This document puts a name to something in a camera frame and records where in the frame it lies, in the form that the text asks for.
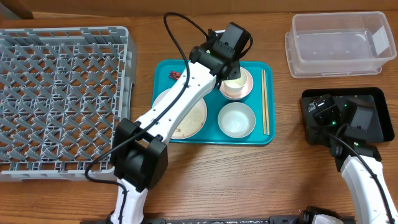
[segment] wooden table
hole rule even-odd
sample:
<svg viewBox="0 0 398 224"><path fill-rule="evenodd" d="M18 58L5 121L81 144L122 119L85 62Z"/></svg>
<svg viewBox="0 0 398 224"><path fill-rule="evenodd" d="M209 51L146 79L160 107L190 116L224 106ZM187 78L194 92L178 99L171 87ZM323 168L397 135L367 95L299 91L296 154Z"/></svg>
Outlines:
<svg viewBox="0 0 398 224"><path fill-rule="evenodd" d="M299 214L307 205L354 215L348 188L323 146L304 138L299 98L309 88L377 86L384 91L393 126L398 127L398 60L379 75L294 79L287 67L284 35L294 14L195 16L204 29L224 29L230 21L246 28L254 45L245 60L268 63L274 72L276 136L268 146L169 144L169 168L147 197L152 217L251 218ZM386 12L398 38L398 11ZM181 58L161 17L96 17L3 21L2 28L126 26L138 48L132 118L150 108L156 65ZM203 36L189 23L170 18L170 27L188 55ZM398 141L378 144L384 177L398 206ZM91 182L30 180L0 184L0 223L78 223L105 218L114 209L115 186Z"/></svg>

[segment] dish rack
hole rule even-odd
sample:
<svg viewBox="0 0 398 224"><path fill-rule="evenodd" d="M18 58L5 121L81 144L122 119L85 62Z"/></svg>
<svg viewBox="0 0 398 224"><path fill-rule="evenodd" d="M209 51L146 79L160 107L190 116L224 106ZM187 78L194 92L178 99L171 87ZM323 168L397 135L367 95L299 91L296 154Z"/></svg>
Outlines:
<svg viewBox="0 0 398 224"><path fill-rule="evenodd" d="M137 49L125 27L0 30L0 181L85 180L129 118ZM114 179L110 157L90 174Z"/></svg>

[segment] small bowl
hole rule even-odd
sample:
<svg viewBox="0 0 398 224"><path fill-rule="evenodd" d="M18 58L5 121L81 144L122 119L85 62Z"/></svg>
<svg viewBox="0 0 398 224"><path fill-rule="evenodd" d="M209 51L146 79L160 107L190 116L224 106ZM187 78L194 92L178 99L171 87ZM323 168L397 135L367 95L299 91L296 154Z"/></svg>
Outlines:
<svg viewBox="0 0 398 224"><path fill-rule="evenodd" d="M244 103L228 103L218 114L218 125L229 137L243 138L253 131L256 116L253 110Z"/></svg>
<svg viewBox="0 0 398 224"><path fill-rule="evenodd" d="M220 92L225 96L225 98L229 99L229 100L241 100L244 97L246 97L251 90L253 89L253 77L251 76L250 72L247 71L245 68L241 68L241 71L246 72L246 75L248 77L248 80L246 82L246 85L243 87L243 89L239 92L238 95L230 95L227 93L227 91L225 90L225 86L224 86L224 82L221 83L220 86Z"/></svg>
<svg viewBox="0 0 398 224"><path fill-rule="evenodd" d="M236 96L240 94L240 92L248 82L248 75L246 74L246 72L243 70L242 67L240 68L240 72L241 72L240 78L223 81L225 92L230 96Z"/></svg>
<svg viewBox="0 0 398 224"><path fill-rule="evenodd" d="M163 91L159 96L157 96L157 98L155 99L154 104L152 105L152 107L154 107L166 95L166 93L169 92L169 90L170 89L167 89L167 90ZM173 135L172 135L172 139L186 139L186 138L192 137L192 136L194 136L196 133L198 133L201 130L203 125L205 125L205 122L206 122L206 119L207 119L207 105L206 105L205 100L204 99L200 99L198 101L198 103L196 103L195 106L193 106L191 111L194 110L194 108L196 110L200 110L200 111L203 112L203 121L200 122L201 125L197 126L197 128L193 128L193 129L190 126L190 130L189 130L188 133L176 134L176 132L174 132ZM190 112L188 112L188 114L184 117L184 119L182 119L180 125L181 124L184 125L185 123L189 124L189 120L187 120L187 119L192 118L190 116Z"/></svg>

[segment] chopsticks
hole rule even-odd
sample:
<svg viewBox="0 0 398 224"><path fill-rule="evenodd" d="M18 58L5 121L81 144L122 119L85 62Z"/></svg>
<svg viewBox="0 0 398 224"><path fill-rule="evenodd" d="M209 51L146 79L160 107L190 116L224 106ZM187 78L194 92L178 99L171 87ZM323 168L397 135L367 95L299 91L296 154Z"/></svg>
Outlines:
<svg viewBox="0 0 398 224"><path fill-rule="evenodd" d="M262 124L264 127L264 134L270 135L268 97L267 97L267 77L266 77L266 71L264 69L261 70L261 89L262 89Z"/></svg>

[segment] white bowl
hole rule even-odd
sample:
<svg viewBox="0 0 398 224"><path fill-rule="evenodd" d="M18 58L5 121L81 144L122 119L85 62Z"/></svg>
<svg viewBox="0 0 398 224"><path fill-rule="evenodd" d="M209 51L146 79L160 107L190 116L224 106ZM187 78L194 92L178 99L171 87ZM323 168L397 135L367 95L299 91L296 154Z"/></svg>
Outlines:
<svg viewBox="0 0 398 224"><path fill-rule="evenodd" d="M241 67L241 77L235 80L225 80L223 81L225 92L230 96L236 96L240 94L242 89L245 87L248 81L248 76L246 72Z"/></svg>
<svg viewBox="0 0 398 224"><path fill-rule="evenodd" d="M159 96L157 96L152 107L154 107L166 95L166 93L169 90L170 89L167 89L163 91ZM200 116L203 117L200 118L200 121L195 120L195 117L193 116L193 114L191 114L191 112L193 113L197 111L199 111L199 113L201 113ZM201 130L203 125L205 125L206 118L207 118L207 106L205 100L200 99L198 103L196 103L195 106L193 106L193 108L188 112L188 114L184 117L184 119L182 119L181 123L177 126L176 130L180 129L183 130L183 132L184 131L185 132L178 133L177 131L175 131L172 135L172 139L186 139L194 136L197 132Z"/></svg>
<svg viewBox="0 0 398 224"><path fill-rule="evenodd" d="M243 138L253 131L256 116L253 110L244 103L228 103L218 114L218 125L229 137Z"/></svg>

